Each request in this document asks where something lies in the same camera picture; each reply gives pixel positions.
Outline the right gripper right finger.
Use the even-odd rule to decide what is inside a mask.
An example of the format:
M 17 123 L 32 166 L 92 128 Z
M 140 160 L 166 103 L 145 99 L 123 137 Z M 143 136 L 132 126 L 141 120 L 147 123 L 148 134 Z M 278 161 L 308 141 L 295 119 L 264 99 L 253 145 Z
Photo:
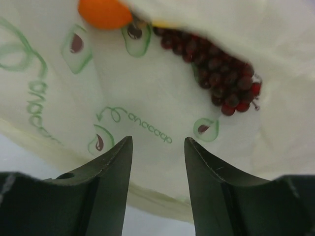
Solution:
M 312 236 L 315 177 L 266 180 L 185 139 L 190 202 L 198 236 Z

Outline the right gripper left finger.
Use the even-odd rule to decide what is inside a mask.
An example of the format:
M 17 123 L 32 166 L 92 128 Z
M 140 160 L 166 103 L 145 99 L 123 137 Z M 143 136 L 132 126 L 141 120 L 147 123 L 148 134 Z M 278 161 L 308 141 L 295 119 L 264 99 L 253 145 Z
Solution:
M 132 164 L 127 136 L 106 153 L 56 179 L 0 175 L 3 236 L 119 236 Z

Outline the pale yellow plastic bag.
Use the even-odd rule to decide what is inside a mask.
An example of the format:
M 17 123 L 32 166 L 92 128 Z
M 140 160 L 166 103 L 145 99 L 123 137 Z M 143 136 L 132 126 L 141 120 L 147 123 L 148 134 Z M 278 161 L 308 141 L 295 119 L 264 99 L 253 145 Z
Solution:
M 130 0 L 250 62 L 259 110 L 219 114 L 151 26 L 100 30 L 75 0 L 0 3 L 0 131 L 62 171 L 133 137 L 129 203 L 192 221 L 184 140 L 253 175 L 315 172 L 312 0 Z

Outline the orange fake tangerine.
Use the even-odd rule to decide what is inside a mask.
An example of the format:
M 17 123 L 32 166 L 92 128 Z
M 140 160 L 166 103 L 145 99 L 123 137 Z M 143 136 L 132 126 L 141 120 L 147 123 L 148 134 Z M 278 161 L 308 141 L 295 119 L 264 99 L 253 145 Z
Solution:
M 90 25 L 115 30 L 132 22 L 132 14 L 119 0 L 79 0 L 78 13 Z

